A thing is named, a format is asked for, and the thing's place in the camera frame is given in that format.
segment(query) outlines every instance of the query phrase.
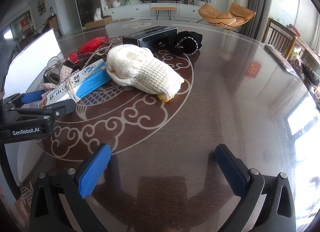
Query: black box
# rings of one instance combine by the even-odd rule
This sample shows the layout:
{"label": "black box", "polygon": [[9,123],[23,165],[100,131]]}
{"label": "black box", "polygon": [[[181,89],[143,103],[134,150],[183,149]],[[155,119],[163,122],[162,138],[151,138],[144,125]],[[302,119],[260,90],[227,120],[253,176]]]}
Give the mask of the black box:
{"label": "black box", "polygon": [[155,50],[167,44],[168,39],[178,33],[176,27],[155,26],[122,37],[123,44],[137,45]]}

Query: plant pot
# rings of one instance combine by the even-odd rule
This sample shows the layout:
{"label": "plant pot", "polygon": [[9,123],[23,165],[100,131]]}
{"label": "plant pot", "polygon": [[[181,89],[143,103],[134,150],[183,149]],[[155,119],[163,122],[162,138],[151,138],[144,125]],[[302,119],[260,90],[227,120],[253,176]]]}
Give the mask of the plant pot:
{"label": "plant pot", "polygon": [[120,1],[117,0],[117,1],[113,2],[112,6],[113,7],[119,7],[120,6]]}
{"label": "plant pot", "polygon": [[207,2],[198,0],[198,6],[203,6],[204,4],[207,4]]}

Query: glass tabletop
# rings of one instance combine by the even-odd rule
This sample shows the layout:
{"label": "glass tabletop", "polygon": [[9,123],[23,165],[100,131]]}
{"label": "glass tabletop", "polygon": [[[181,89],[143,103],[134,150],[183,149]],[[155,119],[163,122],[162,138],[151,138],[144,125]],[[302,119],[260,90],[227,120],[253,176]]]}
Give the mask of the glass tabletop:
{"label": "glass tabletop", "polygon": [[[124,35],[159,25],[203,35],[202,48],[190,56],[172,55],[165,47],[153,51],[185,79],[179,93],[165,103],[111,81],[58,118],[54,137],[20,143],[21,211],[14,215],[28,223],[40,172],[76,168],[107,143],[113,155],[86,201],[108,231],[217,231],[240,199],[208,160],[224,143],[248,168],[287,174],[297,231],[303,231],[320,208],[320,115],[303,82],[284,71],[262,43],[229,30],[161,20],[110,23],[58,43],[66,56],[95,37],[108,35],[118,45]],[[35,83],[41,81],[39,75]]]}

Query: red sign with chinese characters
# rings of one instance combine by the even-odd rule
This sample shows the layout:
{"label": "red sign with chinese characters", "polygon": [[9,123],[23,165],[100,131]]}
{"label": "red sign with chinese characters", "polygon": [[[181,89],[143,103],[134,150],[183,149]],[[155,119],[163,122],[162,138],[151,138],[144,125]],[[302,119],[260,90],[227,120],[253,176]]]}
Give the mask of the red sign with chinese characters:
{"label": "red sign with chinese characters", "polygon": [[20,22],[20,24],[21,24],[21,27],[24,27],[24,26],[28,25],[28,20],[25,18],[24,20],[22,20]]}
{"label": "red sign with chinese characters", "polygon": [[262,66],[260,64],[257,64],[255,62],[252,62],[247,69],[247,72],[245,75],[249,78],[255,79],[256,76],[258,75],[259,71],[261,70]]}

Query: metal screw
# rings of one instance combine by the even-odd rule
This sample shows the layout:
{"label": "metal screw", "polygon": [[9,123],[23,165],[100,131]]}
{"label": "metal screw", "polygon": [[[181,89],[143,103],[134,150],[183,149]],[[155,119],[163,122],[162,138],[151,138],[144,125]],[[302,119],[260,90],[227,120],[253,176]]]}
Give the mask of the metal screw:
{"label": "metal screw", "polygon": [[281,178],[287,179],[287,175],[284,172],[280,173]]}
{"label": "metal screw", "polygon": [[258,171],[256,168],[250,169],[250,172],[251,172],[253,175],[258,175],[258,174],[259,174],[259,171]]}
{"label": "metal screw", "polygon": [[70,169],[68,170],[68,174],[69,174],[69,175],[73,175],[73,174],[75,174],[75,172],[76,172],[76,169],[75,169],[75,168],[70,168]]}
{"label": "metal screw", "polygon": [[45,173],[44,173],[44,172],[42,172],[42,173],[39,174],[39,178],[40,178],[40,179],[43,179],[44,177],[45,177]]}

